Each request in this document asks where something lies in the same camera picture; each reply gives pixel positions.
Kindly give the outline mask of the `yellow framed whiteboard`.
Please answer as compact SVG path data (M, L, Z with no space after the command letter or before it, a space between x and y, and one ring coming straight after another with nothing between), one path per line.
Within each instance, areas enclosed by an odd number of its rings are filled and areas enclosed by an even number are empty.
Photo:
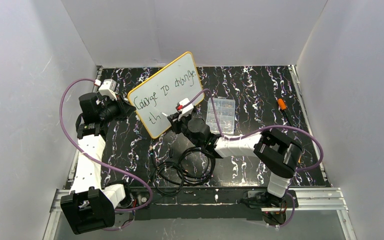
M157 139L171 124L161 112L171 115L177 112L180 101L188 98L196 106L203 99L200 76L193 54L183 53L147 80L133 88L127 99L136 108L136 114L151 138Z

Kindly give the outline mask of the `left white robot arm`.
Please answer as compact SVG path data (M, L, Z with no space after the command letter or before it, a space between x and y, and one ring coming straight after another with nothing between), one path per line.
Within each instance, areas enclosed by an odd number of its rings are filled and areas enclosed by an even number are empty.
M61 209L74 234L112 227L116 207L126 198L122 182L102 187L101 163L108 124L126 120L135 110L117 93L90 92L79 97L81 114L75 123L80 155L69 194Z

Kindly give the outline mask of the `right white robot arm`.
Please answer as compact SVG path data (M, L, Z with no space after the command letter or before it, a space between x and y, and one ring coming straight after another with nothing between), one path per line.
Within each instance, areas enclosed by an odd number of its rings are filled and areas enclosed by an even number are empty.
M242 202L247 206L281 207L302 155L302 145L278 129L271 128L249 136L224 138L211 132L202 118L179 113L167 115L172 130L183 134L208 157L258 158L271 172L267 190Z

